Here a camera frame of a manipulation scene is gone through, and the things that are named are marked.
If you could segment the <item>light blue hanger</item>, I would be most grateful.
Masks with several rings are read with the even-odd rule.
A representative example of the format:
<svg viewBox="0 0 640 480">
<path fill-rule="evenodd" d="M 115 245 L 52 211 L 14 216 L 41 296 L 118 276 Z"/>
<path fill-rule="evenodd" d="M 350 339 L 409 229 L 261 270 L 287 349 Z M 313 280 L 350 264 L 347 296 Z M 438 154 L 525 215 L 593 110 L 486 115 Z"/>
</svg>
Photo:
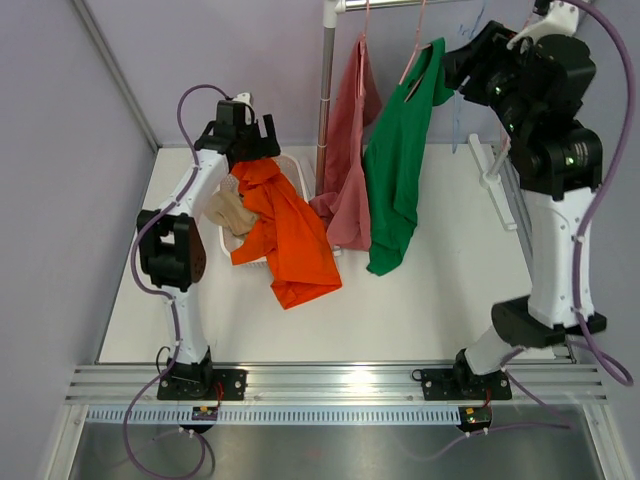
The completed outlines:
<svg viewBox="0 0 640 480">
<path fill-rule="evenodd" d="M 473 40 L 480 27 L 481 20 L 484 16 L 488 5 L 487 0 L 483 0 L 480 4 L 479 10 L 476 13 L 473 20 L 468 20 L 465 23 L 461 23 L 457 36 L 456 45 L 461 47 Z M 453 153 L 457 152 L 458 145 L 461 141 L 461 112 L 462 112 L 462 99 L 458 92 L 453 96 L 453 112 L 452 112 L 452 138 L 451 138 L 451 150 Z"/>
</svg>

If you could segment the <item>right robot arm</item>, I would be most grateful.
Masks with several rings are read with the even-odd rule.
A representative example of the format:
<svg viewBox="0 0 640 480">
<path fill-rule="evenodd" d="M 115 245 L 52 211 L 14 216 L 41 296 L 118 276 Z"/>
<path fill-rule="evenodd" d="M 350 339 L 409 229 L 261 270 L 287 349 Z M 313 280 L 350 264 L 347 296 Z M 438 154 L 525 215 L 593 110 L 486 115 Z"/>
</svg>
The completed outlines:
<svg viewBox="0 0 640 480">
<path fill-rule="evenodd" d="M 531 222 L 530 294 L 494 304 L 491 327 L 452 367 L 455 390 L 480 399 L 505 382 L 503 360 L 517 349 L 544 349 L 607 326 L 591 300 L 589 258 L 573 259 L 575 245 L 589 245 L 582 223 L 602 183 L 602 142 L 575 118 L 597 68 L 579 39 L 519 39 L 497 21 L 446 53 L 442 65 L 447 87 L 490 107 L 505 127 Z"/>
</svg>

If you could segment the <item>pink hanger of beige shirt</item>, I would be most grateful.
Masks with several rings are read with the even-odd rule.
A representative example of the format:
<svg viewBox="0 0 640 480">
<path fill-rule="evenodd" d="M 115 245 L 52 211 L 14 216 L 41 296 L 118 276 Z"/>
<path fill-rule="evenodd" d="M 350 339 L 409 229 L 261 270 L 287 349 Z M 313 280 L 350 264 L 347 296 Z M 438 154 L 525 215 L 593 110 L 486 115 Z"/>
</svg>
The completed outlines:
<svg viewBox="0 0 640 480">
<path fill-rule="evenodd" d="M 534 13 L 533 13 L 534 4 L 535 4 L 534 0 L 530 0 L 528 2 L 528 15 L 524 23 L 520 27 L 521 30 L 524 30 L 532 22 L 534 17 Z M 501 128 L 500 129 L 500 152 L 505 153 L 508 149 L 508 146 L 509 146 L 509 137 L 506 133 L 506 130 L 504 128 Z"/>
</svg>

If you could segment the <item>orange t shirt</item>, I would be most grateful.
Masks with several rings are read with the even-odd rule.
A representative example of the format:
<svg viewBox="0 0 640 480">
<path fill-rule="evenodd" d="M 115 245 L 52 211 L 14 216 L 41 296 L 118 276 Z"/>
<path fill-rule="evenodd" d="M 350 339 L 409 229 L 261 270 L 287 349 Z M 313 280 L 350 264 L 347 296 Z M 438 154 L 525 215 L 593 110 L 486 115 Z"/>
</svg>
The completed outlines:
<svg viewBox="0 0 640 480">
<path fill-rule="evenodd" d="M 285 310 L 340 289 L 323 222 L 275 160 L 242 162 L 231 174 L 245 208 L 258 215 L 242 245 L 231 252 L 232 264 L 264 257 L 273 276 L 271 289 Z"/>
</svg>

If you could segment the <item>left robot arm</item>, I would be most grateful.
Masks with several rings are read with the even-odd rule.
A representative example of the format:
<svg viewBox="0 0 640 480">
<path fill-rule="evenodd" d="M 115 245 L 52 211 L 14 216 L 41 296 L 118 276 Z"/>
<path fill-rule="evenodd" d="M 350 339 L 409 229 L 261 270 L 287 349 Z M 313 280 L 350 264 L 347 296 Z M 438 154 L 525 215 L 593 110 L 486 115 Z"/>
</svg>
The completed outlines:
<svg viewBox="0 0 640 480">
<path fill-rule="evenodd" d="M 190 145 L 192 165 L 173 192 L 154 210 L 137 217 L 131 271 L 146 292 L 161 297 L 171 336 L 167 365 L 160 372 L 161 400 L 222 400 L 243 397 L 238 375 L 216 368 L 205 338 L 198 284 L 206 250 L 197 222 L 222 181 L 240 162 L 280 152 L 273 119 L 258 120 L 252 97 L 241 93 L 218 102 L 216 116 Z"/>
</svg>

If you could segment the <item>beige t shirt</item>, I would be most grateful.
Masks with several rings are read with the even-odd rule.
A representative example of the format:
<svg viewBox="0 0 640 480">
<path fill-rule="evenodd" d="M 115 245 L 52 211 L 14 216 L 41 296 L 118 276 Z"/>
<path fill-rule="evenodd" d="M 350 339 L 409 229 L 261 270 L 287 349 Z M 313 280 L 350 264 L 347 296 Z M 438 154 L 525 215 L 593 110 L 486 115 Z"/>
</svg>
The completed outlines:
<svg viewBox="0 0 640 480">
<path fill-rule="evenodd" d="M 258 220 L 257 214 L 244 207 L 243 198 L 229 190 L 216 192 L 207 202 L 204 215 L 236 237 L 247 235 Z"/>
</svg>

